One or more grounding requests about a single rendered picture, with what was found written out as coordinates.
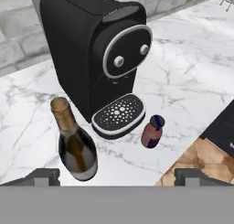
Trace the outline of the black cabinet front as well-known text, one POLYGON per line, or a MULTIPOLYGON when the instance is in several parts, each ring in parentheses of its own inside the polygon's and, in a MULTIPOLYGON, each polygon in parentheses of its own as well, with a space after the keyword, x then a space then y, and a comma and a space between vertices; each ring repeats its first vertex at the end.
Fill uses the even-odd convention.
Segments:
POLYGON ((200 135, 234 157, 234 100, 200 135))

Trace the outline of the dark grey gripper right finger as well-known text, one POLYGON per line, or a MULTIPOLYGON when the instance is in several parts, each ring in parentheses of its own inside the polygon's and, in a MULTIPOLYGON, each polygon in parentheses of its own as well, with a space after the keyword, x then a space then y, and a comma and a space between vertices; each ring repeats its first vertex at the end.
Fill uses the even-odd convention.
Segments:
POLYGON ((181 187, 231 187, 230 183, 209 177, 197 168, 177 168, 175 186, 181 187))

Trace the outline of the black coffee machine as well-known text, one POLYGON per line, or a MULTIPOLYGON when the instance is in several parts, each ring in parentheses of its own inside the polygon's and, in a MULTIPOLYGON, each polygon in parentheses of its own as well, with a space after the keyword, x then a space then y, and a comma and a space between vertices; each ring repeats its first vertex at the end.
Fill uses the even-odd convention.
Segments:
POLYGON ((138 2, 40 0, 39 11, 61 88, 93 129, 107 139, 132 131, 145 108, 127 114, 137 68, 152 46, 138 2))

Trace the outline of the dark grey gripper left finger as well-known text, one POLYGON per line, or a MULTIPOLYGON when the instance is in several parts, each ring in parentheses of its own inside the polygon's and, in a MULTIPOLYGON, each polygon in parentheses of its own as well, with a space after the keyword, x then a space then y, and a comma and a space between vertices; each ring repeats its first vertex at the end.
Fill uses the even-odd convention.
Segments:
POLYGON ((59 187, 59 176, 58 168, 37 168, 27 176, 6 182, 2 186, 59 187))

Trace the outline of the dark green wine bottle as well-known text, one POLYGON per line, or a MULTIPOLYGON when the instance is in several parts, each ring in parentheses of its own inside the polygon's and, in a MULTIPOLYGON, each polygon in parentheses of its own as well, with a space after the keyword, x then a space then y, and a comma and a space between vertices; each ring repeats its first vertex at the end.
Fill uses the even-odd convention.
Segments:
POLYGON ((53 99, 50 110, 59 129, 58 154, 62 164, 75 179, 92 179, 98 171, 98 156, 92 138, 78 125, 66 98, 53 99))

